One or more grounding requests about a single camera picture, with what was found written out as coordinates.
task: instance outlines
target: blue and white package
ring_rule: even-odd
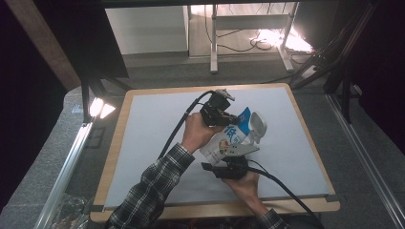
[[[214,135],[200,152],[211,165],[220,162],[226,156],[227,146],[234,143],[242,143],[249,134],[250,110],[248,107],[239,114],[241,122],[238,125],[229,125],[220,133]]]

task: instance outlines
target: white board surface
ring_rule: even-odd
[[[247,158],[258,161],[278,177],[297,196],[323,196],[330,193],[327,182],[309,145],[297,113],[285,88],[228,90],[236,97],[227,112],[238,115],[245,107],[260,112],[267,123],[260,151]],[[140,181],[140,175],[159,156],[181,116],[200,95],[197,93],[136,95],[132,101],[127,126],[117,161],[117,167],[104,207],[114,208],[125,199],[130,188]],[[209,95],[202,99],[204,103]],[[171,147],[181,142],[184,125]],[[222,202],[236,200],[228,186],[204,171],[207,162],[199,152],[181,177],[166,203]],[[249,166],[259,168],[254,163]],[[260,198],[284,198],[288,194],[276,183],[261,177]]]

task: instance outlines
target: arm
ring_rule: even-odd
[[[223,182],[229,185],[234,194],[250,209],[264,228],[289,228],[289,225],[286,224],[273,209],[268,211],[259,199],[257,192],[259,183],[258,174],[247,172],[240,180],[223,179]]]
[[[190,115],[185,122],[182,143],[176,144],[143,172],[140,183],[131,188],[110,216],[107,227],[143,228],[153,224],[161,215],[168,195],[194,160],[192,154],[222,129],[206,127],[201,114]]]

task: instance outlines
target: hand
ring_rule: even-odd
[[[191,154],[206,145],[211,137],[224,127],[207,127],[200,113],[193,113],[185,120],[185,130],[181,145]]]
[[[268,212],[268,209],[262,201],[259,200],[257,191],[259,183],[258,174],[248,171],[246,175],[239,180],[223,179],[223,182],[229,185],[233,193],[247,205],[256,217],[260,218]]]

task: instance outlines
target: plaid sleeve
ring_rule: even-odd
[[[177,143],[167,154],[149,166],[140,183],[131,188],[123,203],[110,216],[108,228],[143,228],[154,223],[163,212],[170,191],[193,162]]]
[[[280,216],[271,209],[268,211],[267,214],[258,218],[258,220],[262,223],[263,228],[267,229],[288,229],[290,228],[288,224],[286,224]]]

